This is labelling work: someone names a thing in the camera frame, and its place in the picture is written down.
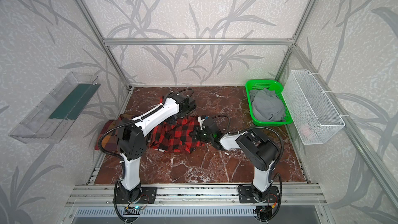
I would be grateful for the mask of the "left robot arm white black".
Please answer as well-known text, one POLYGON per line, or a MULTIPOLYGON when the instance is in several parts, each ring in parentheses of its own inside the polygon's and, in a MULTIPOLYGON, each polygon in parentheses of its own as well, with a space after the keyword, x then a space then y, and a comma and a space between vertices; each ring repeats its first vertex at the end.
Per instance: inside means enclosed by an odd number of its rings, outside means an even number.
POLYGON ((122 176, 118 183, 117 192, 129 202, 140 198, 140 162, 147 149, 146 136, 156 126, 171 119, 185 117, 196 109, 193 98, 181 92, 170 92, 162 102, 146 113, 132 118, 130 124, 122 127, 118 132, 118 147, 121 155, 122 176))

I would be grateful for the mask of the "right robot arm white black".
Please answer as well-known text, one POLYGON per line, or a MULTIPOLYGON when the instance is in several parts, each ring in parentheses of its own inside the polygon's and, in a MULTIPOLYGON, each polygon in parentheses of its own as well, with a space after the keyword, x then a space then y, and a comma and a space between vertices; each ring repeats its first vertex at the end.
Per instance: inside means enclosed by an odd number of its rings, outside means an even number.
POLYGON ((268 127, 255 126, 235 133, 223 133, 213 118, 197 118, 200 127, 195 130, 194 139, 211 144, 217 150, 240 149, 255 167, 251 194, 262 203, 270 195, 276 165, 284 153, 281 136, 268 127))

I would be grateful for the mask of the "red black plaid shirt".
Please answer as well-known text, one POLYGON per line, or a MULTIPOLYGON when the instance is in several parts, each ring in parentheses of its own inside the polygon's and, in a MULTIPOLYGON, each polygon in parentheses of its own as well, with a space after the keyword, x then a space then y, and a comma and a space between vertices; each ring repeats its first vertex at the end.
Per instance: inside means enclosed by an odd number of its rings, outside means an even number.
POLYGON ((200 127, 197 116, 191 113, 183 118, 178 118, 176 123, 167 121, 156 126, 146 137, 148 148, 162 152, 192 153, 198 147, 205 145, 204 142, 194 138, 195 130, 200 127))

